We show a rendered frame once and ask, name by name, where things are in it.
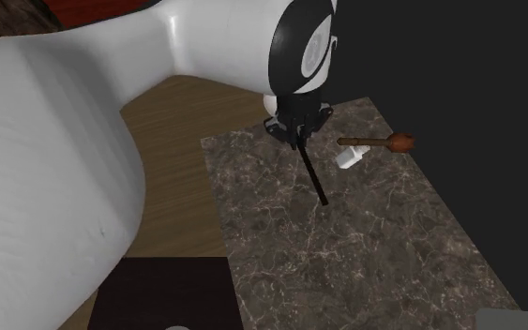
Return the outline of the thin black stick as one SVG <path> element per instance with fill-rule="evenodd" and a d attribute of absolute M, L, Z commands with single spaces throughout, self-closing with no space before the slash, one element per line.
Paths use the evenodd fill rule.
<path fill-rule="evenodd" d="M 328 199 L 326 198 L 325 196 L 325 193 L 324 193 L 324 190 L 322 188 L 322 185 L 320 183 L 320 180 L 316 174 L 316 172 L 314 171 L 314 168 L 312 166 L 312 163 L 309 159 L 309 156 L 308 156 L 308 153 L 307 153 L 307 150 L 306 150 L 306 147 L 305 145 L 303 144 L 303 142 L 301 140 L 298 141 L 297 143 L 297 148 L 298 148 L 298 151 L 303 159 L 303 162 L 305 164 L 305 167 L 309 173 L 309 176 L 310 176 L 310 180 L 317 192 L 317 195 L 319 197 L 319 200 L 321 202 L 321 205 L 323 206 L 326 206 L 328 205 Z"/>

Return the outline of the brown wooden round-headed tool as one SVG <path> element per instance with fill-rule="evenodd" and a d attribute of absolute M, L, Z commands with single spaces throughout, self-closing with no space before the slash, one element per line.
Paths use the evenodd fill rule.
<path fill-rule="evenodd" d="M 382 146 L 392 153 L 407 153 L 415 148 L 415 138 L 409 133 L 392 133 L 384 139 L 341 137 L 337 139 L 337 144 L 343 146 Z"/>

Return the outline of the dark robot stand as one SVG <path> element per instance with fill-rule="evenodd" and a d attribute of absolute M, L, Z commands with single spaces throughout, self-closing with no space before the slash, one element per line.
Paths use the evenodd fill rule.
<path fill-rule="evenodd" d="M 98 288 L 87 330 L 244 330 L 225 257 L 124 258 Z"/>

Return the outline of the red rug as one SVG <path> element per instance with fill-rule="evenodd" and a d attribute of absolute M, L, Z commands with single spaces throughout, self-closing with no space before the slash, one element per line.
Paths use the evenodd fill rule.
<path fill-rule="evenodd" d="M 150 8 L 160 0 L 43 0 L 66 28 L 79 27 Z"/>

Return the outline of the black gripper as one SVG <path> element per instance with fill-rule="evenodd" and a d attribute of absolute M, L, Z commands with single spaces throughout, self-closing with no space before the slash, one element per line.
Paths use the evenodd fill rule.
<path fill-rule="evenodd" d="M 300 137 L 308 139 L 318 132 L 333 113 L 333 109 L 325 107 L 320 91 L 310 91 L 303 94 L 292 94 L 277 98 L 278 109 L 276 117 L 264 120 L 266 132 L 281 143 L 287 143 L 293 150 L 297 149 Z"/>

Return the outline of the grey flat block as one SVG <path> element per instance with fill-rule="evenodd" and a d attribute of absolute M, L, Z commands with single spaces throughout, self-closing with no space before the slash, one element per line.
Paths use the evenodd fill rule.
<path fill-rule="evenodd" d="M 481 308 L 475 326 L 476 330 L 528 330 L 528 311 Z"/>

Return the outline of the small white bottle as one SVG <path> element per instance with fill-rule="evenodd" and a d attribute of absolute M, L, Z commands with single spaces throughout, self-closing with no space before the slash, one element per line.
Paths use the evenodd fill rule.
<path fill-rule="evenodd" d="M 335 157 L 335 162 L 340 169 L 349 169 L 360 161 L 369 150 L 368 145 L 348 146 Z"/>

